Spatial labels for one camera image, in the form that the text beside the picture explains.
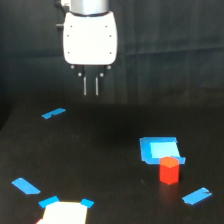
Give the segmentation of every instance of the blue tape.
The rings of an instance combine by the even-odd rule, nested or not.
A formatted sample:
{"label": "blue tape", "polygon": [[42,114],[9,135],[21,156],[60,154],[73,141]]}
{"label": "blue tape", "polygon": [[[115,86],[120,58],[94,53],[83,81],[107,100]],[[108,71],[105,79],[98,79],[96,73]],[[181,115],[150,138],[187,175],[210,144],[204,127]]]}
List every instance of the blue tape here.
{"label": "blue tape", "polygon": [[56,110],[53,110],[49,113],[46,113],[46,114],[42,115],[42,117],[45,118],[45,119],[49,119],[52,115],[58,115],[58,114],[61,114],[63,112],[65,112],[65,109],[58,108]]}
{"label": "blue tape", "polygon": [[[153,158],[152,156],[152,149],[150,143],[165,143],[165,142],[175,142],[177,143],[177,140],[175,137],[145,137],[140,138],[140,148],[141,148],[141,159],[142,161],[145,161],[147,164],[160,164],[161,158]],[[179,164],[185,164],[186,158],[185,157],[175,157],[179,160]]]}
{"label": "blue tape", "polygon": [[91,208],[93,206],[94,202],[87,200],[87,199],[82,199],[81,205],[85,205],[88,208]]}
{"label": "blue tape", "polygon": [[[185,164],[185,161],[186,161],[186,158],[185,157],[174,157],[174,156],[171,156],[173,158],[176,158],[178,159],[179,161],[179,164]],[[151,165],[159,165],[160,164],[160,158],[148,158],[145,160],[145,162],[147,164],[151,164]]]}
{"label": "blue tape", "polygon": [[23,178],[18,178],[12,184],[23,191],[25,194],[39,194],[40,191]]}
{"label": "blue tape", "polygon": [[202,201],[203,199],[210,197],[212,194],[209,193],[209,190],[206,188],[201,188],[185,197],[182,199],[184,200],[185,203],[194,205],[199,201]]}
{"label": "blue tape", "polygon": [[46,206],[50,205],[50,204],[53,204],[55,202],[58,202],[59,199],[57,196],[54,196],[54,197],[51,197],[51,198],[48,198],[44,201],[41,201],[39,202],[39,205],[42,207],[42,208],[45,208]]}
{"label": "blue tape", "polygon": [[143,141],[147,141],[147,142],[176,142],[177,143],[177,139],[175,137],[144,137],[144,138],[140,138]]}

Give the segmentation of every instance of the white robot housing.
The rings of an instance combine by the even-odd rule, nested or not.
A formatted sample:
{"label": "white robot housing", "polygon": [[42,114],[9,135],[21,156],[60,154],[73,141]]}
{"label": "white robot housing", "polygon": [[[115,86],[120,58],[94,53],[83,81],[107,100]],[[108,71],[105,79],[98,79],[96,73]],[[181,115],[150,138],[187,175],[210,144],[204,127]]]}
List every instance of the white robot housing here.
{"label": "white robot housing", "polygon": [[61,0],[61,5],[69,7],[63,24],[66,62],[72,68],[84,65],[111,68],[117,57],[118,34],[114,14],[109,11],[109,0]]}

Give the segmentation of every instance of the white square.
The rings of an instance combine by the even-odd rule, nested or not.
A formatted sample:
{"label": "white square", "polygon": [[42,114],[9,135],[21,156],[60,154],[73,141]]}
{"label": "white square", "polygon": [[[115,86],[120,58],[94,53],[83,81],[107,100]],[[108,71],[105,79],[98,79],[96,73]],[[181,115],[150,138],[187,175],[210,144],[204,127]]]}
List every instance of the white square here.
{"label": "white square", "polygon": [[74,202],[55,202],[46,207],[44,224],[85,224],[87,207]]}

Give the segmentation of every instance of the blue square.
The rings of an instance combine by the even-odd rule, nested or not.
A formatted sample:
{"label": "blue square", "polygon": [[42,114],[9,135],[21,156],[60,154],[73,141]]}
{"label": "blue square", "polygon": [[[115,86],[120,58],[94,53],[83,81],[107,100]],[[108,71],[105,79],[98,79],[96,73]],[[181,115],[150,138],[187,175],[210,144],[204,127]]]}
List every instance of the blue square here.
{"label": "blue square", "polygon": [[147,164],[160,164],[160,159],[171,156],[185,164],[186,158],[180,157],[175,137],[145,137],[140,138],[142,161]]}
{"label": "blue square", "polygon": [[91,208],[93,206],[94,202],[87,200],[87,199],[82,199],[81,205],[85,205],[88,208]]}

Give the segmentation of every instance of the red block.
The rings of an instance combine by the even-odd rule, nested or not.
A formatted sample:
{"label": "red block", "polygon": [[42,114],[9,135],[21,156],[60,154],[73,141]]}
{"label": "red block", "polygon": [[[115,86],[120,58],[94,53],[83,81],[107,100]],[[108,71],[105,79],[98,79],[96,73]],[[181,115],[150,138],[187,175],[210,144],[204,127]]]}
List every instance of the red block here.
{"label": "red block", "polygon": [[166,184],[179,182],[179,160],[173,157],[160,159],[160,181]]}

